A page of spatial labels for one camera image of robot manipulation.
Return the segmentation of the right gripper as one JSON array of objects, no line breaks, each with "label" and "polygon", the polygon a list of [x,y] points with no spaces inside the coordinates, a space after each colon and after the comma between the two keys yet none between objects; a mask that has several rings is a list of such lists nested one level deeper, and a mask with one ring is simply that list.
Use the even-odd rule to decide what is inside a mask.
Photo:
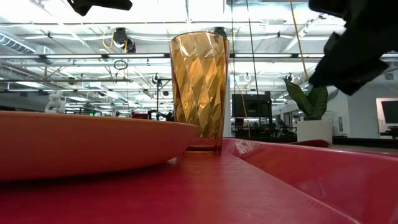
[{"label": "right gripper", "polygon": [[325,46],[311,85],[353,95],[389,67],[381,56],[398,52],[398,0],[309,0],[308,6],[345,21],[345,31]]}]

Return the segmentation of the orange plate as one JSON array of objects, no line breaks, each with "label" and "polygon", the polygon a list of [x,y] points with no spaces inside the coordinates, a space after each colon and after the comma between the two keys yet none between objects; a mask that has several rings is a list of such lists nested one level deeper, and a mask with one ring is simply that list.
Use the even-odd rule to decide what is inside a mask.
[{"label": "orange plate", "polygon": [[152,166],[181,154],[197,136],[192,124],[0,111],[0,181]]}]

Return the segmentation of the red plastic tray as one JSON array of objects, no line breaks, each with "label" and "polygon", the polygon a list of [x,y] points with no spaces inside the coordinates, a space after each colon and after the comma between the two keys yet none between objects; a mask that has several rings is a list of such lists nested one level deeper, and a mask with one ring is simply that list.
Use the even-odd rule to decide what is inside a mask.
[{"label": "red plastic tray", "polygon": [[398,154],[226,139],[218,156],[0,183],[0,224],[398,224]]}]

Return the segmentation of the green plant in white pot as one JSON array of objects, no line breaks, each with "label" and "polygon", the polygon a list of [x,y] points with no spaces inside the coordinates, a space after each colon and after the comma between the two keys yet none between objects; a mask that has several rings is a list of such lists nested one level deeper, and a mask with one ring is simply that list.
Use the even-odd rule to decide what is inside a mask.
[{"label": "green plant in white pot", "polygon": [[327,110],[328,90],[326,87],[311,87],[306,94],[296,84],[283,78],[287,93],[304,114],[304,120],[297,123],[297,140],[325,140],[329,143],[333,139],[333,125],[329,120],[322,120]]}]

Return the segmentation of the white robot figure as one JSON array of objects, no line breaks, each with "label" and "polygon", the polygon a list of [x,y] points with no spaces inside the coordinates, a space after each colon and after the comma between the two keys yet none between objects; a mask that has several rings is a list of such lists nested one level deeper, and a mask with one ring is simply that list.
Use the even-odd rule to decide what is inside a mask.
[{"label": "white robot figure", "polygon": [[46,113],[63,114],[65,112],[65,102],[62,100],[63,91],[53,91],[49,94],[49,102],[45,107]]}]

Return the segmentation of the black display screen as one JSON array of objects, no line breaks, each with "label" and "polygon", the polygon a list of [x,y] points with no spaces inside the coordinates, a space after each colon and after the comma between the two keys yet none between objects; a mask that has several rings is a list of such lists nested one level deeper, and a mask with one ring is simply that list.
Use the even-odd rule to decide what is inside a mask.
[{"label": "black display screen", "polygon": [[232,116],[235,118],[269,118],[272,116],[270,94],[232,94],[231,99]]}]

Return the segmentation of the dark monitor with white frame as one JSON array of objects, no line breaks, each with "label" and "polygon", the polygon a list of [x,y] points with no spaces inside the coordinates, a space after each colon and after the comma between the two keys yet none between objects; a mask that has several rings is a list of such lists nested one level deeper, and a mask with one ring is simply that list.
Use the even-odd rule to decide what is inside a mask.
[{"label": "dark monitor with white frame", "polygon": [[398,101],[382,101],[384,119],[387,124],[398,124]]}]

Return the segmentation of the black background rig frame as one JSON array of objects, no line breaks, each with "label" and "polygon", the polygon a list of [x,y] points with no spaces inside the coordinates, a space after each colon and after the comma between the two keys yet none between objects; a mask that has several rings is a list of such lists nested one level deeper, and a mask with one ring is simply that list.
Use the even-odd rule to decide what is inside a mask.
[{"label": "black background rig frame", "polygon": [[[156,120],[158,121],[160,117],[163,117],[163,118],[165,118],[165,119],[168,121],[168,120],[169,120],[169,119],[168,119],[168,116],[167,116],[166,114],[161,113],[161,112],[159,111],[159,92],[160,92],[160,90],[163,89],[163,87],[166,86],[166,84],[168,84],[172,79],[171,79],[171,78],[159,78],[159,77],[156,75],[155,78],[154,78],[154,80],[155,80],[155,85],[156,85],[156,110],[155,110],[155,113],[156,113]],[[160,82],[162,82],[162,81],[166,81],[166,84],[165,84],[165,85],[160,85]]]}]

